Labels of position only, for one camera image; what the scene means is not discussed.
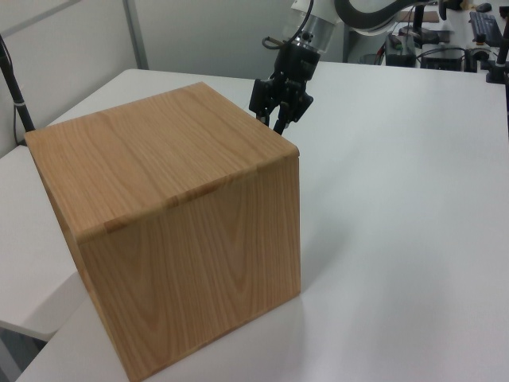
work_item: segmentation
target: desk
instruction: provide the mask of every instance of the desk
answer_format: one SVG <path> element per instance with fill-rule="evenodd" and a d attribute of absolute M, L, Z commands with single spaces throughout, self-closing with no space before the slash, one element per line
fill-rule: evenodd
<path fill-rule="evenodd" d="M 74 112 L 196 80 L 247 105 L 251 81 L 128 71 Z M 148 381 L 506 381 L 504 87 L 323 63 L 308 91 L 285 133 L 301 152 L 301 296 Z M 89 298 L 19 382 L 40 380 L 126 380 Z"/>
<path fill-rule="evenodd" d="M 29 149 L 3 157 L 0 178 L 0 327 L 47 341 L 87 292 Z"/>

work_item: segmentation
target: robotic arm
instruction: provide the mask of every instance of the robotic arm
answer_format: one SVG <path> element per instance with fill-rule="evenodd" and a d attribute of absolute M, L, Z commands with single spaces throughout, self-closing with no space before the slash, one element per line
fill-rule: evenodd
<path fill-rule="evenodd" d="M 279 106 L 274 130 L 282 134 L 311 106 L 313 97 L 306 93 L 306 83 L 313 78 L 320 56 L 327 51 L 332 33 L 341 20 L 361 33 L 381 33 L 403 8 L 429 2 L 431 0 L 295 0 L 283 30 L 286 41 L 270 37 L 263 40 L 266 48 L 278 50 L 278 57 L 272 76 L 254 82 L 250 110 L 269 126 L 270 114 Z"/>

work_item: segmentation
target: white wall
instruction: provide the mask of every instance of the white wall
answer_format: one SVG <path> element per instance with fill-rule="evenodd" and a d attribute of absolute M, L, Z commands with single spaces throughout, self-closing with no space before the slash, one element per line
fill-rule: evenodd
<path fill-rule="evenodd" d="M 5 38 L 36 128 L 125 69 L 136 68 L 122 0 L 81 0 Z M 12 99 L 0 76 L 0 157 L 14 148 Z M 22 136 L 18 119 L 18 137 Z"/>
<path fill-rule="evenodd" d="M 282 38 L 293 0 L 135 0 L 149 68 L 267 78 L 277 55 L 264 37 Z M 342 61 L 343 28 L 323 60 Z"/>
<path fill-rule="evenodd" d="M 16 0 L 3 1 L 2 12 L 0 12 L 0 33 L 7 35 L 12 28 L 18 28 L 34 18 L 42 19 L 42 15 L 55 13 L 62 9 L 62 6 L 69 6 L 76 2 L 75 0 Z"/>

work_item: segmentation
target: white surface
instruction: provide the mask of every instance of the white surface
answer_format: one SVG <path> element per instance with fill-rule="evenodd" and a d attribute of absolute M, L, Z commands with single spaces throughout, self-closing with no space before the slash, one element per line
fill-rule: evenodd
<path fill-rule="evenodd" d="M 124 72 L 74 112 L 195 80 Z M 249 81 L 205 82 L 247 104 Z M 315 104 L 286 132 L 301 152 L 301 296 L 148 381 L 507 381 L 504 88 L 321 64 L 308 89 Z M 126 380 L 89 298 L 19 382 L 39 380 Z"/>
<path fill-rule="evenodd" d="M 47 341 L 87 292 L 26 147 L 0 179 L 0 327 Z"/>
<path fill-rule="evenodd" d="M 121 0 L 81 0 L 5 40 L 37 128 L 136 67 Z M 13 100 L 0 76 L 0 157 L 14 148 L 12 126 Z"/>
<path fill-rule="evenodd" d="M 149 68 L 240 78 L 268 78 L 277 53 L 262 39 L 282 39 L 293 0 L 136 0 Z M 343 60 L 338 25 L 323 60 Z"/>

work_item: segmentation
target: wood grain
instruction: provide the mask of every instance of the wood grain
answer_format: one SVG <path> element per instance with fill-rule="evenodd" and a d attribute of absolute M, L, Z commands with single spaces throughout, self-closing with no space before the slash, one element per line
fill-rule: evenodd
<path fill-rule="evenodd" d="M 33 131 L 26 140 L 78 243 L 298 155 L 205 84 Z"/>
<path fill-rule="evenodd" d="M 295 158 L 80 246 L 130 380 L 299 293 L 298 203 Z"/>
<path fill-rule="evenodd" d="M 297 148 L 205 85 L 27 143 L 131 381 L 299 294 Z"/>

